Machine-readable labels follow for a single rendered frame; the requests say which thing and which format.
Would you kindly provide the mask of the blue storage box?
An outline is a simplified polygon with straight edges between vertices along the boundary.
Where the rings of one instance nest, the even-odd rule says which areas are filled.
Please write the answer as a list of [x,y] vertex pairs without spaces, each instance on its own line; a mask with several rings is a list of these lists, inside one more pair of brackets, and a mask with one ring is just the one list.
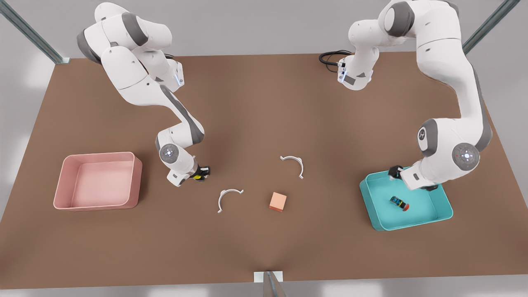
[[388,171],[369,174],[360,191],[376,231],[395,231],[452,218],[454,211],[441,185],[432,191],[409,190]]

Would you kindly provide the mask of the pink storage box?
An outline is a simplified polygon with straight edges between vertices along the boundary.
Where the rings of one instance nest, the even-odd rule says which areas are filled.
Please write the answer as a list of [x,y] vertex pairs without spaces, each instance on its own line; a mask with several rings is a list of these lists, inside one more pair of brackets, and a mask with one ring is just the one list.
[[135,207],[143,163],[132,152],[70,155],[61,167],[53,205],[67,211]]

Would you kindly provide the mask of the orange cube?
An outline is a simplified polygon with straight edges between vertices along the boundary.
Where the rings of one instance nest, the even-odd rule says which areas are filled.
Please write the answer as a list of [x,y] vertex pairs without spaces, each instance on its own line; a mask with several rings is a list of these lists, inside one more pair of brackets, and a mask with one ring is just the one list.
[[286,199],[286,195],[274,192],[271,197],[269,208],[272,210],[283,212]]

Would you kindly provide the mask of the silver frame post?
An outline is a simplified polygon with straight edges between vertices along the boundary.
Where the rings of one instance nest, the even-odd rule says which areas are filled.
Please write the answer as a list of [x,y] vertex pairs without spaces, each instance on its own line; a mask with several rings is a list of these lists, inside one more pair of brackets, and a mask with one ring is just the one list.
[[262,283],[263,297],[287,297],[281,285],[283,271],[254,272],[253,282]]
[[28,24],[5,0],[0,0],[0,14],[7,19],[21,34],[31,41],[43,54],[55,64],[68,64],[70,58],[61,56],[45,39]]
[[467,55],[521,0],[504,0],[475,32],[463,43],[462,49]]

